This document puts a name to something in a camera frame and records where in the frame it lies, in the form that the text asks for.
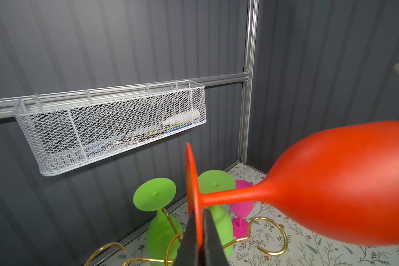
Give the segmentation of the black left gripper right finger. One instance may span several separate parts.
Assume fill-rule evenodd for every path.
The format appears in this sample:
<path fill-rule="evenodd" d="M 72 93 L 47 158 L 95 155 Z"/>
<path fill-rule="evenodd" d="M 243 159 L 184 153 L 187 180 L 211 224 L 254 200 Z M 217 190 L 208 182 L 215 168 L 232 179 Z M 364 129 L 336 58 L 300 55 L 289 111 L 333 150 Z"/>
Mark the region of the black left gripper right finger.
<path fill-rule="evenodd" d="M 203 266 L 229 266 L 210 210 L 203 210 Z"/>

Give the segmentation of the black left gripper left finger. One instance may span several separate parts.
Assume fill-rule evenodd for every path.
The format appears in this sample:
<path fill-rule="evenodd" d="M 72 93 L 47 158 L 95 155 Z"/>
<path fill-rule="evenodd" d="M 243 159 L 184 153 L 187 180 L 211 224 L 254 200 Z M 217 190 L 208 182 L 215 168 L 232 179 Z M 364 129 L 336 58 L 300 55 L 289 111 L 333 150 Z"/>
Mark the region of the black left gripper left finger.
<path fill-rule="evenodd" d="M 184 237 L 178 250 L 174 266 L 198 266 L 199 265 L 199 251 L 197 245 L 197 232 L 196 232 L 196 220 L 195 212 L 192 211 L 186 230 L 184 231 Z"/>

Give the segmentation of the pink wine glass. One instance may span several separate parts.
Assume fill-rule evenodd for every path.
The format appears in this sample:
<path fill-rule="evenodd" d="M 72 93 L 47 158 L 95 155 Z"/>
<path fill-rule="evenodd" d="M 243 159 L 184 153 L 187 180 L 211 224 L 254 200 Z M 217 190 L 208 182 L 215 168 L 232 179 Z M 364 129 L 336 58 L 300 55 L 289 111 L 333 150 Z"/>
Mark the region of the pink wine glass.
<path fill-rule="evenodd" d="M 233 236 L 234 238 L 242 238 L 248 235 L 249 223 L 245 218 L 252 212 L 254 208 L 254 201 L 240 202 L 230 204 L 233 214 L 236 216 L 232 219 Z"/>

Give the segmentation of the red wine glass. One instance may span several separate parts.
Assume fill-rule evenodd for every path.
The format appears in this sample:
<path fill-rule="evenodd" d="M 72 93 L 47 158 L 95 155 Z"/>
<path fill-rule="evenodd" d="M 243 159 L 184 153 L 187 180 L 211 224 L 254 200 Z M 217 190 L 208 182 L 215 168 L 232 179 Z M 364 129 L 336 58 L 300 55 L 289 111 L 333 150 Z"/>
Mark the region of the red wine glass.
<path fill-rule="evenodd" d="M 203 194 L 186 145 L 188 209 L 203 247 L 205 207 L 262 202 L 294 222 L 336 241 L 399 244 L 399 121 L 337 127 L 286 150 L 260 183 Z"/>

